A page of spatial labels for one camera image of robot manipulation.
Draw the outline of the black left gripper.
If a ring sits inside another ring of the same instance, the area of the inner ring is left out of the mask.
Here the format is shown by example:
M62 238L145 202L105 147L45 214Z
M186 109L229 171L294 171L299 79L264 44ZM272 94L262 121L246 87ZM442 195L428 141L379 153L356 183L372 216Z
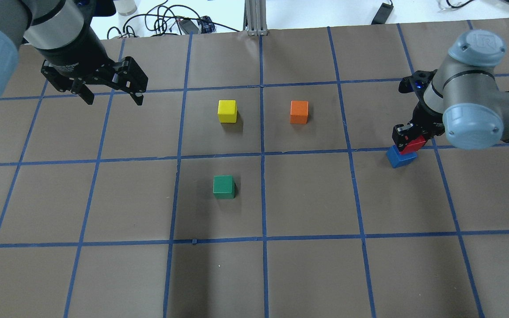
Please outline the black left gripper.
M130 95L137 106L144 101L149 78L133 57L115 62L93 31L81 31L62 48L41 49L41 74L58 92L70 92L92 105L88 85L105 85Z

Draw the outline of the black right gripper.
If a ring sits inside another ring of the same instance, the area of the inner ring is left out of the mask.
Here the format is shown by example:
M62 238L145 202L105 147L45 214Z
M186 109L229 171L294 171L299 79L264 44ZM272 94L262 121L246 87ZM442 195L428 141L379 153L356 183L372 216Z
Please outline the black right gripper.
M436 136L445 133L442 114L433 111L423 102L418 102L412 113L412 119L408 124L397 124L392 129L392 139L400 154L416 152L414 140L420 136L425 141L430 141Z

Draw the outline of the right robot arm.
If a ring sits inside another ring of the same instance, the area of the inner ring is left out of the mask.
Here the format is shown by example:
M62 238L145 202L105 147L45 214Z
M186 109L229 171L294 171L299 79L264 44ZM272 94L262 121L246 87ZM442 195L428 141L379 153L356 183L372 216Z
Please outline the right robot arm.
M438 136L450 148L436 150L455 230L463 252L477 311L488 318L488 294L476 280L475 258L467 243L475 237L487 241L509 239L509 175L503 184L499 173L509 171L509 91L496 83L495 67L507 51L504 40L488 30L468 30L448 49L440 67L417 70L402 78L400 93L413 93L418 102L412 117L394 125L394 145L388 156L414 155Z

